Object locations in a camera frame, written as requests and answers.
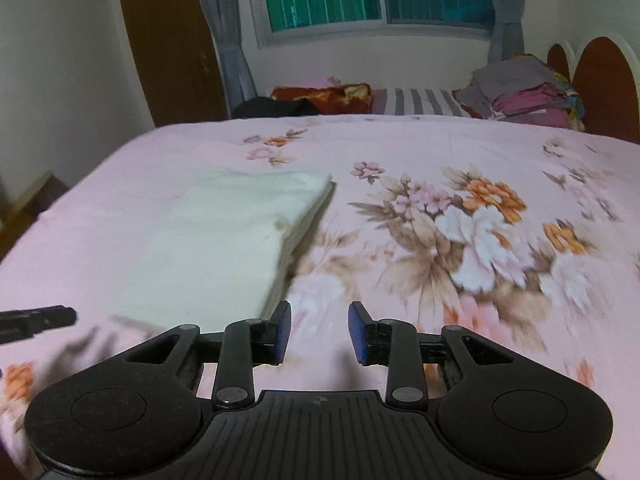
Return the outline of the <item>white knitted garment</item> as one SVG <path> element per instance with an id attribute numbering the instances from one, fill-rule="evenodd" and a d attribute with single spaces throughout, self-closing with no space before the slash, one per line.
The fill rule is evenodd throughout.
<path id="1" fill-rule="evenodd" d="M 153 232 L 113 312 L 144 327 L 222 330 L 268 315 L 296 248 L 332 191 L 321 172 L 219 170 Z"/>

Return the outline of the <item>stack of folded clothes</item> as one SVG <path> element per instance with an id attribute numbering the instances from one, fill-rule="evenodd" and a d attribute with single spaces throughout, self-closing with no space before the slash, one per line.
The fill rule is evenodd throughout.
<path id="1" fill-rule="evenodd" d="M 471 116 L 497 122 L 585 129 L 584 104 L 570 81 L 533 55 L 474 70 L 454 98 Z"/>

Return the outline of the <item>pink floral bed sheet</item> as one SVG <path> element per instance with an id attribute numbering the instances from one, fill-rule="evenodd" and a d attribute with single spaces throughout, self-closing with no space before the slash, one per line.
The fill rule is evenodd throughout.
<path id="1" fill-rule="evenodd" d="M 40 473 L 32 398 L 168 330 L 114 303 L 178 200 L 219 170 L 331 177 L 279 299 L 293 315 L 285 361 L 257 371 L 258 389 L 382 388 L 347 333 L 357 300 L 425 333 L 459 324 L 593 388 L 614 418 L 600 473 L 638 477 L 638 146 L 433 116 L 164 127 L 43 211 L 2 261 L 1 305 L 64 304 L 77 321 L 1 350 L 1 441 L 25 476 Z"/>

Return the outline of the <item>black garment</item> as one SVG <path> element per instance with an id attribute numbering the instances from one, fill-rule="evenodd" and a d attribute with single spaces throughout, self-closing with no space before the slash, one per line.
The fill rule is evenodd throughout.
<path id="1" fill-rule="evenodd" d="M 250 99 L 235 107 L 232 119 L 318 116 L 321 112 L 307 99 L 279 101 L 265 96 Z"/>

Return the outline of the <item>grey striped sheet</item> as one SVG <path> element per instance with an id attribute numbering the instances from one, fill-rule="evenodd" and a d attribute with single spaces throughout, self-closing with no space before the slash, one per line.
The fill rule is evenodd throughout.
<path id="1" fill-rule="evenodd" d="M 471 115 L 445 89 L 385 88 L 372 91 L 373 115 L 437 115 L 470 118 Z"/>

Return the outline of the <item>red floral blanket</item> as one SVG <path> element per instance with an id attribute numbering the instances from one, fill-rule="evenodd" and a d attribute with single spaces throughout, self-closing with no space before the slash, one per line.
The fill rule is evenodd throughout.
<path id="1" fill-rule="evenodd" d="M 369 114 L 372 89 L 368 84 L 326 84 L 323 87 L 276 87 L 270 98 L 277 101 L 307 100 L 322 115 Z"/>

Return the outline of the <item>brown wooden door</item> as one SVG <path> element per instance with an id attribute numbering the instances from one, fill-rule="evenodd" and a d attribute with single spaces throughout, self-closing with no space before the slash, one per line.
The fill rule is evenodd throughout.
<path id="1" fill-rule="evenodd" d="M 154 125 L 228 116 L 212 36 L 200 0 L 119 0 Z"/>

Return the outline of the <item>red white scalloped headboard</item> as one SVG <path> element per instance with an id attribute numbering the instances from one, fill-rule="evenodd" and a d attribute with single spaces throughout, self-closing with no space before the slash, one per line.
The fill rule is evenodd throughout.
<path id="1" fill-rule="evenodd" d="M 582 98 L 587 132 L 639 142 L 639 58 L 619 34 L 597 34 L 575 50 L 554 44 L 547 64 L 567 77 Z"/>

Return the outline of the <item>left grey curtain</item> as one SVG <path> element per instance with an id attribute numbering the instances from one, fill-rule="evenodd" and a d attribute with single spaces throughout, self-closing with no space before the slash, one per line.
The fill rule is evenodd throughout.
<path id="1" fill-rule="evenodd" d="M 198 0 L 212 35 L 218 58 L 227 112 L 257 96 L 250 66 L 242 48 L 239 0 Z"/>

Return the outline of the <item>grey curtain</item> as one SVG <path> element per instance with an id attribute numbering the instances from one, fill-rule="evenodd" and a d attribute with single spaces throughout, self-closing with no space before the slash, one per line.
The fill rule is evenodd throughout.
<path id="1" fill-rule="evenodd" d="M 250 66 L 242 48 L 239 0 L 198 0 L 212 35 L 218 58 L 227 112 L 257 96 Z"/>
<path id="2" fill-rule="evenodd" d="M 489 64 L 524 53 L 522 19 L 525 0 L 491 0 L 491 3 L 495 21 L 488 52 Z"/>

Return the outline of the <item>right grey curtain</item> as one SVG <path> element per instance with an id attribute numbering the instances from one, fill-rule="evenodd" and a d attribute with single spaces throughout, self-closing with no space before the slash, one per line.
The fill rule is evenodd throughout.
<path id="1" fill-rule="evenodd" d="M 489 64 L 524 53 L 522 19 L 525 0 L 491 0 L 491 3 L 495 21 L 488 52 Z"/>

